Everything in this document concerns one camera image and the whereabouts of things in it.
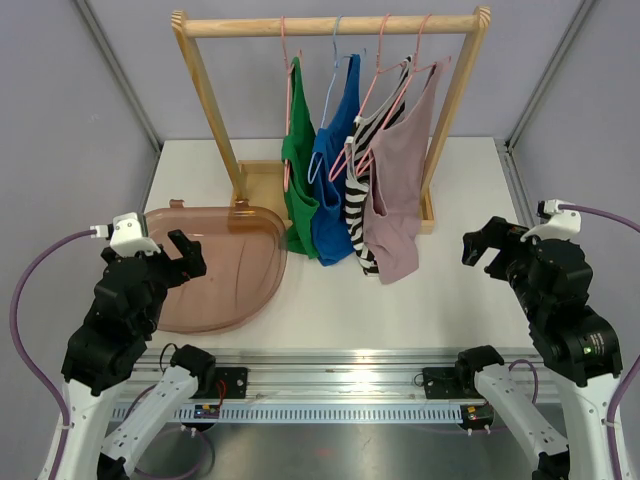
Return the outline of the right aluminium frame post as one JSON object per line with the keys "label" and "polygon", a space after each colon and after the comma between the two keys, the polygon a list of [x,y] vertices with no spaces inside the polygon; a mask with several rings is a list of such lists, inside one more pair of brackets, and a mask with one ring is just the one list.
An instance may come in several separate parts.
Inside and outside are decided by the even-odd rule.
{"label": "right aluminium frame post", "polygon": [[532,91],[524,110],[518,117],[509,136],[505,139],[506,151],[512,154],[522,137],[525,129],[529,125],[544,95],[550,88],[552,81],[560,70],[565,58],[569,54],[573,44],[580,35],[584,25],[591,16],[594,8],[599,4],[597,0],[581,0],[573,13],[564,33],[556,45],[552,56],[547,62],[541,77]]}

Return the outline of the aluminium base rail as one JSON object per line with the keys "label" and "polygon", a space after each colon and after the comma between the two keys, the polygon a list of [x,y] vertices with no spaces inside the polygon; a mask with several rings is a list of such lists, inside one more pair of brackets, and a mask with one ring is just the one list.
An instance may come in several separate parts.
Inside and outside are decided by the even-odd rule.
{"label": "aluminium base rail", "polygon": [[221,367],[248,369],[251,403],[415,403],[425,367],[451,366],[456,348],[209,348]]}

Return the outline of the translucent brown plastic bin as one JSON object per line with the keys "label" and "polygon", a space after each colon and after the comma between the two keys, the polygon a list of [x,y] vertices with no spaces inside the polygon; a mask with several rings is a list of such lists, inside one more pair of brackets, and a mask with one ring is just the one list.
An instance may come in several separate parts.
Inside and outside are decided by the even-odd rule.
{"label": "translucent brown plastic bin", "polygon": [[158,329],[218,334],[249,322],[270,301],[282,281],[286,228],[273,211],[239,202],[230,207],[168,207],[146,214],[149,236],[172,259],[181,256],[168,238],[176,229],[202,247],[207,273],[171,289]]}

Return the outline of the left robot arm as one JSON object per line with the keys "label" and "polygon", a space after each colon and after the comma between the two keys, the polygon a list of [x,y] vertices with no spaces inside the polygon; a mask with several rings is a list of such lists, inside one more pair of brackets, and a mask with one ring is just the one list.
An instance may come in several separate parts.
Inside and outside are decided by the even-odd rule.
{"label": "left robot arm", "polygon": [[214,356],[185,345],[138,408],[113,433],[107,431],[123,387],[157,328],[168,291],[206,272],[199,242],[180,230],[168,238],[180,253],[177,259],[164,250],[129,257],[110,247],[102,252],[107,267],[63,361],[69,415],[60,432],[64,452],[51,466],[54,479],[129,478],[182,403],[215,388]]}

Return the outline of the aluminium frame post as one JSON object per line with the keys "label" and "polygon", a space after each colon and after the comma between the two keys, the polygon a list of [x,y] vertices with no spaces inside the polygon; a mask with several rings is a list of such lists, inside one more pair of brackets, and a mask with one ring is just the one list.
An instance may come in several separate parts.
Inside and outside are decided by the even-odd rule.
{"label": "aluminium frame post", "polygon": [[599,4],[597,0],[581,0],[573,13],[564,33],[556,45],[552,56],[547,62],[541,77],[532,91],[524,110],[518,117],[509,136],[505,139],[506,151],[512,154],[522,137],[525,129],[529,125],[544,95],[550,88],[552,81],[560,70],[565,58],[569,54],[573,44],[580,35],[584,25],[591,16],[594,8]]}
{"label": "aluminium frame post", "polygon": [[102,59],[106,63],[115,83],[124,96],[129,108],[136,118],[139,127],[145,134],[152,150],[160,155],[163,141],[160,139],[156,129],[147,115],[137,93],[135,92],[129,78],[123,69],[111,42],[96,15],[91,2],[87,0],[72,0],[72,5],[80,15],[92,41],[95,43]]}

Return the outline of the wooden clothes rack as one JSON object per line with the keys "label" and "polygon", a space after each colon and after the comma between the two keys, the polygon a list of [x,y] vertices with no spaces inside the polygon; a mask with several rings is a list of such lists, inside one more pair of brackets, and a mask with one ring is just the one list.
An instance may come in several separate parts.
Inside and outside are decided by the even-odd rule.
{"label": "wooden clothes rack", "polygon": [[421,16],[190,19],[180,10],[171,15],[172,30],[231,182],[230,205],[265,207],[278,214],[286,225],[290,221],[283,196],[284,166],[273,154],[261,154],[256,160],[239,161],[236,158],[197,41],[201,38],[329,36],[333,33],[463,34],[464,42],[425,157],[419,230],[423,235],[431,234],[435,229],[431,180],[490,24],[491,10],[487,6],[476,7],[471,15],[436,15],[428,19]]}

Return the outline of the pink ribbed tank top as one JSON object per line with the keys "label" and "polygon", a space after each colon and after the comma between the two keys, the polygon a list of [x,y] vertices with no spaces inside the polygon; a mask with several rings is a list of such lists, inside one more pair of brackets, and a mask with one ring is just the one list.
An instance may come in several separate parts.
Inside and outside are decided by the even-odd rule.
{"label": "pink ribbed tank top", "polygon": [[445,65],[428,70],[424,88],[405,117],[372,141],[374,170],[364,210],[364,243],[373,253],[381,283],[415,272],[421,228],[421,190],[435,94]]}

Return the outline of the blue tank top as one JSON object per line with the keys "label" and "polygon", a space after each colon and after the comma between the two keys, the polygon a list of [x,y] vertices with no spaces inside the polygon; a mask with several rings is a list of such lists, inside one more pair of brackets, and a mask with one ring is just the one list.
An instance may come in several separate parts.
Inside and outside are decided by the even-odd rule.
{"label": "blue tank top", "polygon": [[351,55],[342,97],[329,123],[316,133],[313,166],[308,168],[308,173],[315,173],[313,198],[318,202],[311,220],[312,242],[322,266],[334,265],[353,252],[343,213],[346,172],[334,181],[329,180],[329,173],[360,110],[360,70],[361,56]]}

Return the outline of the light blue hanger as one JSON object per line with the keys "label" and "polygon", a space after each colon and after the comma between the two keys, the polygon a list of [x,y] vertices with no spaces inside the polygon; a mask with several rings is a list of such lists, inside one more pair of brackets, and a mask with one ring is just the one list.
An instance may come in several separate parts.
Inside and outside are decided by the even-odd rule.
{"label": "light blue hanger", "polygon": [[[339,49],[337,46],[337,34],[338,34],[338,30],[339,30],[339,26],[340,26],[340,22],[342,20],[343,16],[339,15],[334,23],[334,27],[333,27],[333,33],[332,33],[332,47],[333,47],[333,70],[332,70],[332,77],[331,77],[331,81],[329,83],[327,92],[326,92],[326,96],[325,96],[325,100],[324,100],[324,106],[323,106],[323,111],[322,111],[322,117],[321,117],[321,123],[320,123],[320,127],[319,130],[322,130],[325,128],[325,124],[326,124],[326,119],[327,119],[327,112],[328,112],[328,107],[329,107],[329,101],[331,99],[331,94],[332,94],[332,90],[334,88],[334,84],[336,81],[336,77],[340,68],[341,63],[343,62],[343,60],[345,58],[348,58],[348,55],[340,55],[339,54]],[[312,185],[315,181],[315,178],[317,177],[318,174],[318,170],[320,168],[320,153],[317,151],[313,151],[312,156],[311,156],[311,160],[310,160],[310,164],[309,164],[309,168],[307,171],[307,181],[310,185]]]}

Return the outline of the left aluminium frame post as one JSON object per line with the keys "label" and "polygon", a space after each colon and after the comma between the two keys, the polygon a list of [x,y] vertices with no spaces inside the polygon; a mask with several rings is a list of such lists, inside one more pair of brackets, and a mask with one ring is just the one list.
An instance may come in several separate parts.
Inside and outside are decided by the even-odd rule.
{"label": "left aluminium frame post", "polygon": [[152,150],[160,155],[163,141],[160,139],[156,129],[147,115],[137,93],[135,92],[129,78],[123,69],[111,42],[96,15],[91,2],[87,0],[72,0],[72,5],[80,15],[92,41],[95,43],[102,59],[106,63],[115,83],[124,96],[129,108],[136,118],[139,127],[145,134]]}

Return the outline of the black white striped tank top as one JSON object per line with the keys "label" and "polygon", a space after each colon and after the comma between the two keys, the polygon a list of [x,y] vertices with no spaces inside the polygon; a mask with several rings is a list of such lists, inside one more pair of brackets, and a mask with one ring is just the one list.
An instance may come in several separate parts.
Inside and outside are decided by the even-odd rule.
{"label": "black white striped tank top", "polygon": [[411,71],[413,56],[408,55],[400,64],[401,70],[396,86],[378,109],[363,117],[357,115],[354,119],[351,136],[345,144],[346,152],[350,154],[346,169],[346,190],[344,202],[344,216],[350,240],[357,260],[366,276],[378,276],[379,268],[373,252],[364,243],[364,207],[369,193],[369,172],[357,175],[356,164],[364,156],[375,134],[380,130],[388,113],[391,113],[386,127],[393,126],[404,118],[406,110],[405,100],[395,105],[401,90],[406,85]]}

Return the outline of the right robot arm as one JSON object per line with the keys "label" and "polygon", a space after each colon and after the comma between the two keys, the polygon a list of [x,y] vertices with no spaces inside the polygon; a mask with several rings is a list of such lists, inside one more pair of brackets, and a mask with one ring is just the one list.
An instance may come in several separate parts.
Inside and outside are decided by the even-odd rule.
{"label": "right robot arm", "polygon": [[611,324],[587,304],[593,271],[583,250],[566,233],[541,234],[501,217],[464,234],[463,264],[475,265],[488,249],[497,255],[485,271],[514,292],[556,385],[566,432],[550,426],[490,345],[459,353],[456,389],[480,395],[495,410],[526,454],[532,478],[632,478],[614,405],[620,343]]}

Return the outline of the green tank top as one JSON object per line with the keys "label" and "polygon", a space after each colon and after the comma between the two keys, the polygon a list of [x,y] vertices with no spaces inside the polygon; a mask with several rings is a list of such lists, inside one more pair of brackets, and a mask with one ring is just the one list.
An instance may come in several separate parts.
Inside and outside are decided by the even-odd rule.
{"label": "green tank top", "polygon": [[291,221],[287,230],[287,246],[293,253],[315,259],[319,253],[312,239],[311,220],[319,202],[314,198],[313,186],[308,182],[307,174],[316,135],[306,102],[300,57],[294,57],[291,65],[289,131],[281,148],[282,160],[289,165],[288,189],[284,193]]}

